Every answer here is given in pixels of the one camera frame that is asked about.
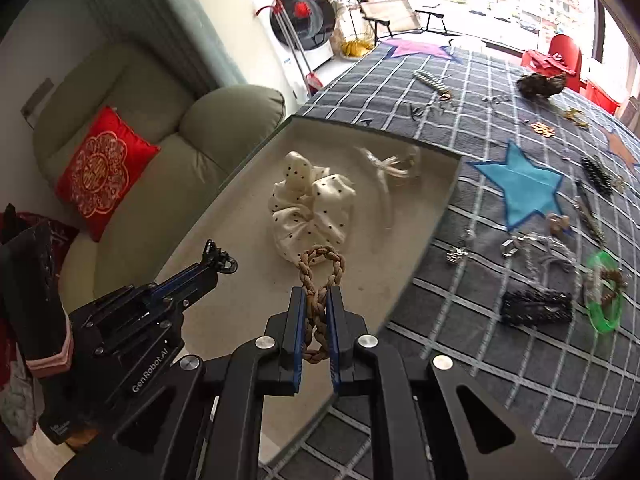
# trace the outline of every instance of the wall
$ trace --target wall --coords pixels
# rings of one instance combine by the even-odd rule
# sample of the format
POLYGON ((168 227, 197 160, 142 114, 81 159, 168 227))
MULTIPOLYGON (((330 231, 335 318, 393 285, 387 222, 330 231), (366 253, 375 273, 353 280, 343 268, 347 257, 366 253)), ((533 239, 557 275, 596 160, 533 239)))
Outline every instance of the wall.
POLYGON ((267 33, 255 17, 252 0, 200 0, 226 50, 247 82, 282 92, 287 113, 298 109, 267 33))
POLYGON ((82 0, 30 0, 0 43, 0 208, 75 223, 41 176, 20 109, 49 77, 58 85, 105 41, 82 0))

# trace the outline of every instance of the green sofa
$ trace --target green sofa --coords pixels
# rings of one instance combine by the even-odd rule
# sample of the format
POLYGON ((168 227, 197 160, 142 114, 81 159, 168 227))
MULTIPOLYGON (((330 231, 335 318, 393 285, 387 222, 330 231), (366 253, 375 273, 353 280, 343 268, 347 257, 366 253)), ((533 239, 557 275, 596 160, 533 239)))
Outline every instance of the green sofa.
POLYGON ((81 232, 72 244, 60 275, 67 312, 128 283, 153 281, 223 181, 284 116, 276 90, 241 85, 196 100, 150 53, 108 44, 69 73, 34 129, 36 160, 53 187, 105 105, 161 151, 100 242, 81 232))

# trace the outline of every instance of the white tray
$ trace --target white tray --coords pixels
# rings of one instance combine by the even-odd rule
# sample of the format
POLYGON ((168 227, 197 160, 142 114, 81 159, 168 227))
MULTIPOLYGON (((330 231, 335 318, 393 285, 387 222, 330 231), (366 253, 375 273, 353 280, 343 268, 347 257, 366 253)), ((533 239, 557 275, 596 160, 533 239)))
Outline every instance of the white tray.
MULTIPOLYGON (((291 150, 312 164, 347 175, 356 190, 351 231, 340 248, 346 259, 342 280, 345 308, 364 316, 375 333, 408 285, 426 250, 456 182, 460 156, 420 144, 422 176, 391 186, 394 225, 385 230, 373 170, 356 151, 365 146, 378 158, 407 152, 410 139, 359 126, 293 116, 251 158, 205 211, 158 276, 158 283, 200 260, 208 238, 238 261, 238 272, 221 275, 218 286, 185 312, 182 335, 189 352, 203 359, 230 354, 264 333, 272 314, 289 305, 298 271, 278 256, 267 208, 282 161, 291 150)), ((314 267, 321 286, 328 263, 314 267)), ((332 393, 328 362, 304 363, 296 397, 268 397, 262 416, 260 460, 286 446, 332 393)))

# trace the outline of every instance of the white scrunchie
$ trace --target white scrunchie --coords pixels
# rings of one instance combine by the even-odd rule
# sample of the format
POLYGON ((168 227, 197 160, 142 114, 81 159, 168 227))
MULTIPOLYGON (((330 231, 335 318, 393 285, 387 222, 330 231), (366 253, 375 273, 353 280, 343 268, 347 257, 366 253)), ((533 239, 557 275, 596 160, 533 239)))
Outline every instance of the white scrunchie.
MULTIPOLYGON (((274 184, 269 211, 278 253, 290 262, 314 244, 339 249, 346 239, 356 192, 347 177, 329 173, 329 168, 312 166, 297 152, 285 157, 285 179, 274 184)), ((324 256, 310 263, 323 260, 324 256)))

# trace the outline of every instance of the orange star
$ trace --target orange star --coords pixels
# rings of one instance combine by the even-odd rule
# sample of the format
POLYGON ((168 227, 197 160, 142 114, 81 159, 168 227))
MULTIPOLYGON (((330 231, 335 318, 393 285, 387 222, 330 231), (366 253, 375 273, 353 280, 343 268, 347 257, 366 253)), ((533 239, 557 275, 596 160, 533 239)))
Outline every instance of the orange star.
POLYGON ((624 142, 622 142, 620 137, 616 134, 608 132, 602 126, 599 126, 598 128, 607 136, 607 139, 609 139, 607 151, 622 159, 627 169, 637 178, 638 176, 636 175, 636 168, 634 168, 634 166, 640 166, 640 162, 636 160, 634 154, 629 151, 628 147, 625 146, 624 142))

